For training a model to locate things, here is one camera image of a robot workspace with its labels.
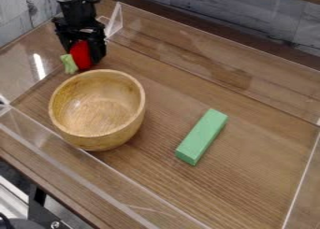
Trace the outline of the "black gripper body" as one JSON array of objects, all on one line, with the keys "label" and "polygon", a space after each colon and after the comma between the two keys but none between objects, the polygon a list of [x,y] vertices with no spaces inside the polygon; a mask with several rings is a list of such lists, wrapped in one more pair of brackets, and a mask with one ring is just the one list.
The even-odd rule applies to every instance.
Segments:
[{"label": "black gripper body", "polygon": [[95,0],[57,0],[62,16],[52,19],[61,43],[77,40],[100,41],[104,26],[96,20]]}]

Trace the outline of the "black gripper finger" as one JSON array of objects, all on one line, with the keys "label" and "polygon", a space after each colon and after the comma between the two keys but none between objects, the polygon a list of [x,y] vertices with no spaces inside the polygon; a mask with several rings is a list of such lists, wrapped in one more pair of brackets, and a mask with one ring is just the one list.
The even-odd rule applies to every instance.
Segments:
[{"label": "black gripper finger", "polygon": [[58,34],[57,37],[65,52],[69,52],[70,46],[75,42],[75,37],[65,34]]},{"label": "black gripper finger", "polygon": [[101,38],[91,37],[87,40],[89,57],[93,64],[96,64],[105,56],[105,44]]}]

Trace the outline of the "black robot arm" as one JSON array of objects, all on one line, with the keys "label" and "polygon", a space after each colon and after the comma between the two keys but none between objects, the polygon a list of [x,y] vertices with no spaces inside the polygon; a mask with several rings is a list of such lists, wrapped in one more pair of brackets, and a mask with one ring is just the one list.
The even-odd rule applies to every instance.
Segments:
[{"label": "black robot arm", "polygon": [[56,0],[62,12],[54,17],[54,33],[66,53],[80,51],[96,64],[105,56],[104,25],[96,20],[95,5],[101,0]]}]

